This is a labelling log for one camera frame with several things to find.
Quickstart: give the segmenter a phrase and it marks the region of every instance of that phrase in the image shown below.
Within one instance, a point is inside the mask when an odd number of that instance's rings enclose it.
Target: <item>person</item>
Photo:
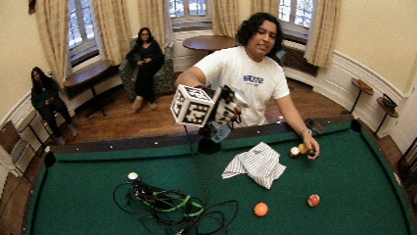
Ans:
[[[154,76],[164,64],[164,55],[147,27],[140,29],[136,45],[127,55],[127,60],[132,65],[139,66],[135,84],[138,97],[132,105],[132,111],[136,112],[140,109],[144,99],[148,100],[150,107],[155,110],[158,105],[155,102]]]
[[[62,114],[74,136],[79,135],[79,129],[71,118],[67,105],[59,96],[59,85],[52,77],[47,76],[39,67],[31,70],[31,103],[39,111],[42,118],[48,123],[60,145],[66,139],[56,123],[55,112]]]
[[[315,160],[320,155],[320,144],[292,102],[283,68],[271,58],[283,43],[278,18],[268,13],[256,13],[243,21],[236,40],[240,45],[206,56],[179,75],[176,85],[204,86],[214,90],[227,85],[242,90],[250,107],[235,104],[234,114],[227,109],[216,112],[216,116],[222,114],[228,120],[239,114],[240,123],[234,123],[238,127],[268,123],[266,110],[272,98],[288,124],[303,137],[311,151],[310,159]]]

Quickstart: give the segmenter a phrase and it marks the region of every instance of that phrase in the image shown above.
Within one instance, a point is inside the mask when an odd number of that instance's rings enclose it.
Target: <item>window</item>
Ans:
[[[314,0],[280,0],[279,19],[283,29],[308,34],[314,17]]]
[[[68,41],[74,66],[98,55],[90,0],[71,0]]]
[[[210,0],[170,0],[174,28],[211,25]]]

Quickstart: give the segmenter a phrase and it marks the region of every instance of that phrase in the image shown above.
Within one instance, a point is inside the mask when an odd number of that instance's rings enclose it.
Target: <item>green felt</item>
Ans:
[[[34,204],[38,207],[32,206],[36,211],[28,233],[148,234],[140,221],[118,208],[112,199],[116,186],[135,171],[147,184],[202,199],[208,186],[206,206],[238,200],[239,212],[230,234],[413,234],[387,162],[370,139],[348,127],[330,127],[318,136],[323,148],[316,161],[306,156],[290,157],[290,149],[300,144],[294,133],[224,141],[223,151],[215,155],[192,156],[187,154],[188,146],[163,151],[56,155],[58,163],[35,192],[40,195]],[[271,189],[247,174],[222,179],[234,157],[262,141],[282,154],[280,162],[287,166]],[[119,192],[123,201],[126,191]],[[322,197],[316,208],[307,204],[312,194]],[[254,214],[259,202],[270,206],[263,218]],[[231,205],[216,209],[227,219],[234,215]],[[138,212],[148,213],[144,208],[138,208]],[[154,234],[164,234],[152,219],[143,221]],[[212,229],[210,225],[210,221],[203,222],[203,227]]]

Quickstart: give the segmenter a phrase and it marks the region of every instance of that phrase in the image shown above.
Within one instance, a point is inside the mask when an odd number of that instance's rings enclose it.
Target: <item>man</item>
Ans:
[[[266,110],[274,98],[279,110],[304,143],[315,160],[320,155],[320,144],[312,136],[294,105],[282,66],[270,58],[282,49],[283,32],[278,18],[268,13],[256,13],[243,22],[238,34],[240,46],[215,52],[186,70],[176,85],[230,86],[242,90],[248,97],[250,108],[238,107],[242,114],[239,126],[268,123]]]

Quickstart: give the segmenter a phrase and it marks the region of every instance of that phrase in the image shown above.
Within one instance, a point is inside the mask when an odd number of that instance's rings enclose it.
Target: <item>wooden floor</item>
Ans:
[[[294,80],[290,80],[288,84],[292,99],[303,118],[336,117],[348,113],[331,99],[314,92],[312,87]],[[72,137],[67,124],[63,124],[62,130],[67,144],[184,132],[184,127],[176,124],[170,111],[174,95],[159,97],[155,111],[144,106],[135,114],[131,112],[132,102],[122,86],[106,92],[104,96],[108,100],[116,100],[106,107],[106,116],[95,113],[86,117],[91,108],[88,104],[76,111],[75,123],[80,132],[78,137]],[[278,109],[272,102],[268,106],[268,121],[278,121]],[[391,137],[379,139],[379,142],[396,168],[402,153]],[[34,158],[27,170],[32,182],[36,181],[42,165],[43,160]],[[10,174],[0,201],[0,235],[24,234],[26,206],[31,186],[32,184],[26,178],[16,178]]]

